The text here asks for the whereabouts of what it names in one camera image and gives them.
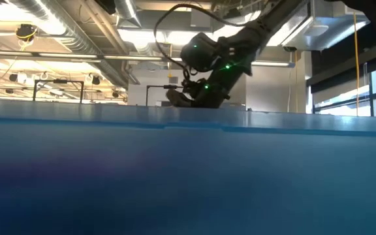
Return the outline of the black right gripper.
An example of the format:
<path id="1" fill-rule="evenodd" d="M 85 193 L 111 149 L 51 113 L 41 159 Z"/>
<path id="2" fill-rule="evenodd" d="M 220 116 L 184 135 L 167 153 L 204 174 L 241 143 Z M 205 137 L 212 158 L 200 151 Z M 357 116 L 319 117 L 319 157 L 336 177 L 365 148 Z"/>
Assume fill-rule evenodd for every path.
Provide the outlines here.
<path id="1" fill-rule="evenodd" d="M 206 80 L 184 80 L 181 84 L 182 91 L 177 91 L 175 88 L 169 89 L 166 97 L 172 106 L 191 108 L 200 90 L 206 85 Z"/>

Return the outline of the blue plastic supply box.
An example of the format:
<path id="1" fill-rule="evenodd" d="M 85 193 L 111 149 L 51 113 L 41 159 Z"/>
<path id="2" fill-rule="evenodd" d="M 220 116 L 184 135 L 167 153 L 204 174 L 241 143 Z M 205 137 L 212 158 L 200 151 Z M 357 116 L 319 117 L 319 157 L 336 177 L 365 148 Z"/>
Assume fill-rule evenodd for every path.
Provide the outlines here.
<path id="1" fill-rule="evenodd" d="M 0 100 L 0 235 L 376 235 L 376 117 Z"/>

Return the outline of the long linear ceiling light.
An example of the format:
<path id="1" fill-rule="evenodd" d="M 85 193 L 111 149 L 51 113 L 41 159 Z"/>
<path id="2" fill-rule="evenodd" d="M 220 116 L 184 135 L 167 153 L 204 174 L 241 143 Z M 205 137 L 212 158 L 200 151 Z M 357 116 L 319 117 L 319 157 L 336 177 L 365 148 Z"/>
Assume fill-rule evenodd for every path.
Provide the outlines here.
<path id="1" fill-rule="evenodd" d="M 254 67 L 295 67 L 295 63 L 290 61 L 253 61 L 251 63 Z"/>
<path id="2" fill-rule="evenodd" d="M 37 58 L 43 60 L 70 60 L 70 61 L 168 61 L 165 57 L 141 55 L 93 55 L 93 54 L 64 54 L 48 52 L 23 52 L 0 50 L 0 58 Z"/>

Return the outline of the white ceiling unit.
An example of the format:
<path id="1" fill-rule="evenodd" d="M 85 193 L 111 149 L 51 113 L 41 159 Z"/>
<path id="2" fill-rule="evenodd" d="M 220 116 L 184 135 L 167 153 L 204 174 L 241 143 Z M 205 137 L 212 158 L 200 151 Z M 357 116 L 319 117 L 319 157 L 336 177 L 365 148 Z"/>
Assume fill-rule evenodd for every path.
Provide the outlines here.
<path id="1" fill-rule="evenodd" d="M 305 0 L 304 6 L 287 18 L 267 45 L 321 51 L 369 23 L 363 12 L 340 1 Z"/>

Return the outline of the large window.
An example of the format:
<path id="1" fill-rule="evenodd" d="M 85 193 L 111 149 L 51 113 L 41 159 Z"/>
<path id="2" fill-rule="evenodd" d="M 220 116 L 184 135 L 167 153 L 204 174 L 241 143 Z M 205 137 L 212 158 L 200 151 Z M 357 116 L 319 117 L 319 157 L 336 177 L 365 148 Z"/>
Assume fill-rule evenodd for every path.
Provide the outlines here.
<path id="1" fill-rule="evenodd" d="M 376 70 L 368 71 L 368 64 L 359 66 L 359 78 L 323 88 L 313 87 L 313 112 L 334 116 L 376 117 Z"/>

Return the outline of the narrow black background frame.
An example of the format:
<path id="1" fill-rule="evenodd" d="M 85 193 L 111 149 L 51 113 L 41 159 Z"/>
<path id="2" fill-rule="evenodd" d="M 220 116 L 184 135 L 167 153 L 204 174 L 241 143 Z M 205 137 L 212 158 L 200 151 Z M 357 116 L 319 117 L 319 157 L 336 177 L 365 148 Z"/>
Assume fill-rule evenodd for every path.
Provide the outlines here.
<path id="1" fill-rule="evenodd" d="M 146 86 L 146 99 L 145 99 L 145 105 L 146 106 L 149 106 L 148 105 L 148 99 L 149 99 L 149 89 L 150 88 L 163 88 L 163 89 L 181 89 L 181 88 L 183 88 L 182 86 L 176 86 L 176 85 L 161 85 L 161 86 L 159 86 L 159 85 L 147 85 Z"/>

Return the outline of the silver ventilation duct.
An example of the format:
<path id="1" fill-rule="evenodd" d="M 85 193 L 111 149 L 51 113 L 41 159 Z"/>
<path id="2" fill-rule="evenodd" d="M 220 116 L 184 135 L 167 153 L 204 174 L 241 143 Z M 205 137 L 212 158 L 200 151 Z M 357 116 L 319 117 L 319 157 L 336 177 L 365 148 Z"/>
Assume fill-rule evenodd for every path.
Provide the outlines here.
<path id="1" fill-rule="evenodd" d="M 5 0 L 30 14 L 33 22 L 74 54 L 97 54 L 101 50 L 56 0 Z"/>

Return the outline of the wide black background frame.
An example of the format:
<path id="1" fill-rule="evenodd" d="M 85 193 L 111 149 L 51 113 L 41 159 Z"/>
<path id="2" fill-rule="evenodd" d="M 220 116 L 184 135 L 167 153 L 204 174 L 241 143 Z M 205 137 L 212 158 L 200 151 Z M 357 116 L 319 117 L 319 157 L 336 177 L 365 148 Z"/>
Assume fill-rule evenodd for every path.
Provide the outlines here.
<path id="1" fill-rule="evenodd" d="M 36 101 L 37 98 L 37 86 L 41 82 L 51 82 L 54 84 L 67 84 L 67 83 L 72 83 L 72 84 L 80 84 L 80 98 L 79 98 L 79 104 L 83 103 L 83 96 L 84 96 L 84 82 L 83 81 L 76 81 L 76 80 L 62 80 L 62 79 L 53 79 L 53 80 L 34 80 L 34 87 L 33 87 L 33 96 L 32 96 L 32 101 Z"/>

